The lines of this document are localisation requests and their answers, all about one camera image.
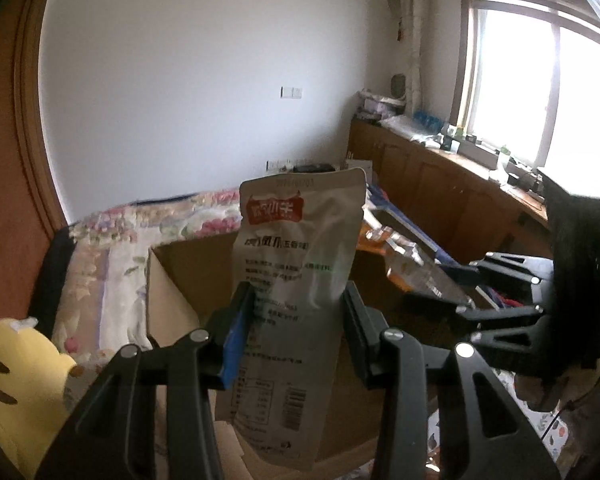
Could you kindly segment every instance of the barcode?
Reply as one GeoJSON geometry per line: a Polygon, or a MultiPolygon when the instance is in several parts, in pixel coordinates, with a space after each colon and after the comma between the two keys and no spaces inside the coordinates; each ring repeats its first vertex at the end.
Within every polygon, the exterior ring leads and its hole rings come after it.
{"type": "Polygon", "coordinates": [[[282,427],[288,430],[299,431],[302,421],[302,410],[306,400],[306,390],[287,388],[285,403],[282,407],[282,427]]]}

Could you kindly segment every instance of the snack bag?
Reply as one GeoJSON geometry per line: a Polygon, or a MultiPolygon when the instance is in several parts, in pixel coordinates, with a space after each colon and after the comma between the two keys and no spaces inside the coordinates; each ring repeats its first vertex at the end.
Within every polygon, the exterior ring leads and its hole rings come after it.
{"type": "Polygon", "coordinates": [[[254,286],[254,321],[234,386],[218,393],[216,418],[269,463],[309,470],[315,461],[365,190],[360,168],[240,186],[234,283],[254,286]]]}

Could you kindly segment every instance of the red label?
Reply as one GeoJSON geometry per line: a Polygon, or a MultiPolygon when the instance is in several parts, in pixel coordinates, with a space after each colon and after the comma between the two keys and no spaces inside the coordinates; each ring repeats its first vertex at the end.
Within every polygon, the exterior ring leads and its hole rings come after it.
{"type": "Polygon", "coordinates": [[[291,198],[266,198],[247,202],[247,218],[250,225],[264,224],[275,220],[299,222],[302,220],[304,199],[300,192],[291,198]]]}

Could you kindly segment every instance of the floral bedsheet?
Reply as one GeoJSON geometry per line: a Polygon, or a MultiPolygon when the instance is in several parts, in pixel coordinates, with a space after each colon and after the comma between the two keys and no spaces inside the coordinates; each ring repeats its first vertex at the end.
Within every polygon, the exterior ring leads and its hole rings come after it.
{"type": "Polygon", "coordinates": [[[201,192],[174,202],[122,205],[71,227],[76,247],[56,315],[53,343],[78,364],[112,356],[146,337],[149,248],[240,227],[237,189],[201,192]]]}

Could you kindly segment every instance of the yellow plush toy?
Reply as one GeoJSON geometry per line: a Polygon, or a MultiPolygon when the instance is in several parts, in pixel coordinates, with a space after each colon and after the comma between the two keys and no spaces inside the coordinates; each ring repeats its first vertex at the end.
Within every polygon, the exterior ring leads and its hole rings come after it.
{"type": "Polygon", "coordinates": [[[27,479],[68,417],[62,395],[73,366],[29,320],[0,320],[0,447],[27,479]]]}

